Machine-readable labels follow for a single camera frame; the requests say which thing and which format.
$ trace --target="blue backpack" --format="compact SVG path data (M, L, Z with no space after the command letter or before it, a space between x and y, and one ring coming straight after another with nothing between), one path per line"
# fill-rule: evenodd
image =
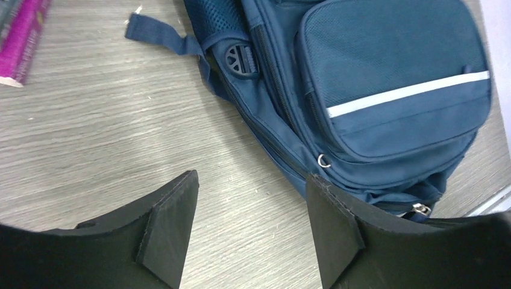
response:
M184 0L194 36L132 14L126 38L198 55L305 197L316 174L420 222L491 107L461 0Z

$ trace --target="light wood surface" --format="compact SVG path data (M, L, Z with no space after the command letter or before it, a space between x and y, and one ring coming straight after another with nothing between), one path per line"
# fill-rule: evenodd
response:
M54 0L27 86L0 87L0 222L72 228L196 169L182 288L320 288L304 201L196 58L124 39L139 5ZM181 1L142 5L191 31ZM511 184L510 165L495 98L436 214L460 216Z

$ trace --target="pink box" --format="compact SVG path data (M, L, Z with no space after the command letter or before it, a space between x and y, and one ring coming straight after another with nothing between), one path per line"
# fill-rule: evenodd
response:
M24 0L0 51L0 84L23 87L51 0Z

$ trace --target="white stripe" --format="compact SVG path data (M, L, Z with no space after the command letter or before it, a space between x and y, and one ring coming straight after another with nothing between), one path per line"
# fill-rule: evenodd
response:
M401 98L418 95L424 92L430 92L436 89L442 89L453 85L474 82L490 78L490 71L460 74L439 80L424 82L412 86L403 87L401 89L391 90L389 92L379 93L377 95L367 96L355 101L339 104L334 107L327 108L330 118L341 116L343 114L352 113L353 111L371 107L373 105L383 104L389 101L395 101Z

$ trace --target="backpack strap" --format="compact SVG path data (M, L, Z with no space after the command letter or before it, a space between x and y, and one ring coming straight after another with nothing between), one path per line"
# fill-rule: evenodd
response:
M199 41L194 36L181 37L170 25L154 18L132 13L125 37L127 39L164 46L178 55L199 57L202 78L214 94L231 102L219 75L211 69Z

